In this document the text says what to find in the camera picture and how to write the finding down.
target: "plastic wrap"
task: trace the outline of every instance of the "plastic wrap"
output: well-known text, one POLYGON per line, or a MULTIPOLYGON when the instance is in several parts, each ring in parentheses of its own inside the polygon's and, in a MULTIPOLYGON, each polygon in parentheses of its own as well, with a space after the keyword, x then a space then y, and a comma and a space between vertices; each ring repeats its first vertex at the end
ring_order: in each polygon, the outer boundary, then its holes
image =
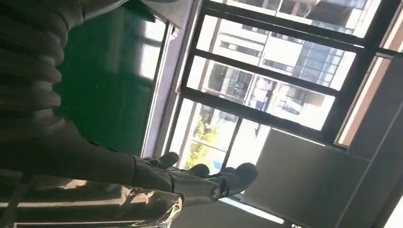
POLYGON ((20 173, 0 170, 0 213, 17 227, 156 227, 182 209, 180 195, 157 190, 44 175, 19 180, 20 173), (11 192, 15 209, 7 208, 11 192))

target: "green foliage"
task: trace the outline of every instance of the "green foliage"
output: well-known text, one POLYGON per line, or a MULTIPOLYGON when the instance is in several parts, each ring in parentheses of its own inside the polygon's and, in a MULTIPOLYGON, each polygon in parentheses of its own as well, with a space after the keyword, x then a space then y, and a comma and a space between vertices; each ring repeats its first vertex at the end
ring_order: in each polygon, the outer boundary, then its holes
MULTIPOLYGON (((197 120, 197 126, 195 130, 195 138, 206 143, 213 143, 215 136, 217 134, 217 129, 210 128, 208 124, 203 123, 201 116, 197 120)), ((189 149, 189 158, 186 161, 185 169, 190 169, 191 167, 205 163, 204 159, 209 155, 211 149, 200 143, 192 143, 189 149)))

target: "gray wall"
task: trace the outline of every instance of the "gray wall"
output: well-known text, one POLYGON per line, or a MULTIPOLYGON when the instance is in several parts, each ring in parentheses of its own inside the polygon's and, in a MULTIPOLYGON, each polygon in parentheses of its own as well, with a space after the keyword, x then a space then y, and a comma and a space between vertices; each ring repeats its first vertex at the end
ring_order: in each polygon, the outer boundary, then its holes
POLYGON ((368 161, 271 129, 243 201, 304 227, 335 227, 368 161))
POLYGON ((281 228, 278 223, 255 216, 223 202, 184 208, 172 228, 281 228))

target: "building window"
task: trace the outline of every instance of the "building window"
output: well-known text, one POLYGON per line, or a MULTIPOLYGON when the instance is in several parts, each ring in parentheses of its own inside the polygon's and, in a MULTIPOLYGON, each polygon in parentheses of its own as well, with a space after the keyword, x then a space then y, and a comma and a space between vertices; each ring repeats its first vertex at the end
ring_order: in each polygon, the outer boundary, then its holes
POLYGON ((236 44, 231 44, 225 41, 221 41, 220 47, 223 48, 227 48, 233 51, 238 51, 240 53, 246 54, 246 55, 250 55, 250 56, 254 56, 254 57, 260 57, 262 55, 261 51, 257 51, 254 49, 251 49, 249 47, 244 47, 244 46, 240 46, 240 45, 236 45, 236 44))
POLYGON ((260 34, 263 34, 263 35, 269 34, 269 31, 267 31, 267 30, 260 29, 260 28, 255 28, 255 27, 252 27, 252 26, 249 26, 249 25, 242 25, 242 29, 252 31, 252 32, 257 32, 257 33, 260 33, 260 34))
POLYGON ((280 0, 269 0, 266 8, 270 10, 277 10, 280 0))
POLYGON ((292 73, 294 71, 294 68, 292 66, 287 66, 285 64, 278 63, 278 62, 275 62, 275 61, 271 61, 271 60, 268 60, 268 59, 263 60, 263 64, 268 66, 268 67, 273 67, 275 69, 284 70, 284 71, 287 71, 287 72, 290 72, 290 73, 292 73))
POLYGON ((257 7, 262 7, 263 6, 263 0, 234 0, 240 3, 248 4, 251 6, 257 6, 257 7))
POLYGON ((294 38, 294 37, 289 37, 289 36, 282 35, 282 34, 275 33, 275 32, 272 32, 272 33, 271 33, 271 36, 272 36, 272 37, 275 37, 275 38, 287 40, 287 41, 290 41, 290 42, 294 42, 294 43, 299 43, 299 44, 304 43, 304 41, 301 40, 301 39, 297 39, 297 38, 294 38))

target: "window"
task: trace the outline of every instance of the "window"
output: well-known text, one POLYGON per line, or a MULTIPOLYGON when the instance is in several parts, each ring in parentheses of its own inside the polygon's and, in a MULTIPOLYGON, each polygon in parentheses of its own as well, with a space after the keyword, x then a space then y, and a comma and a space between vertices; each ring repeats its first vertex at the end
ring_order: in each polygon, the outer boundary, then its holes
POLYGON ((275 62, 275 61, 271 61, 271 60, 268 60, 268 59, 263 60, 263 64, 268 66, 268 67, 270 66, 270 67, 273 67, 273 68, 276 68, 276 69, 279 69, 279 70, 284 70, 284 71, 287 71, 287 72, 290 72, 290 73, 292 73, 293 70, 294 70, 294 68, 292 66, 287 66, 285 64, 278 63, 278 62, 275 62))
POLYGON ((281 35, 281 34, 275 33, 275 32, 272 32, 272 33, 271 33, 271 36, 272 36, 272 37, 279 38, 279 39, 283 39, 283 40, 288 40, 288 41, 291 41, 291 42, 294 42, 294 43, 299 43, 299 44, 304 43, 304 41, 301 40, 301 39, 297 39, 297 38, 294 38, 294 37, 289 37, 289 36, 281 35))
POLYGON ((189 169, 203 163, 211 174, 219 172, 238 117, 186 99, 179 118, 170 146, 181 156, 177 166, 189 169))
POLYGON ((252 31, 252 32, 257 32, 263 35, 267 35, 269 33, 269 31, 266 31, 264 29, 260 29, 260 28, 255 28, 249 25, 242 25, 242 29, 244 30, 248 30, 248 31, 252 31))
POLYGON ((236 0, 238 2, 252 7, 232 1, 227 4, 363 38, 381 0, 236 0))
POLYGON ((228 48, 228 49, 238 51, 238 52, 246 54, 246 55, 255 56, 255 57, 260 57, 262 55, 262 52, 260 52, 260 51, 251 49, 249 47, 243 47, 243 46, 231 44, 231 43, 228 43, 225 41, 221 42, 220 47, 228 48))
POLYGON ((262 7, 263 0, 235 0, 237 2, 245 3, 252 6, 262 7))
MULTIPOLYGON (((378 36, 356 38, 382 26, 370 26, 379 2, 238 0, 226 7, 206 0, 178 95, 192 104, 190 112, 180 106, 190 125, 189 136, 179 137, 179 151, 185 154, 196 143, 220 154, 212 155, 216 169, 226 166, 229 135, 235 137, 246 122, 254 137, 264 126, 277 127, 321 144, 347 145, 354 126, 344 120, 369 68, 357 53, 391 53, 379 48, 378 36), (198 120, 225 132, 220 142, 196 137, 198 120), (343 142, 335 144, 342 127, 343 142)), ((387 17, 385 9, 397 6, 382 4, 379 12, 387 17)))

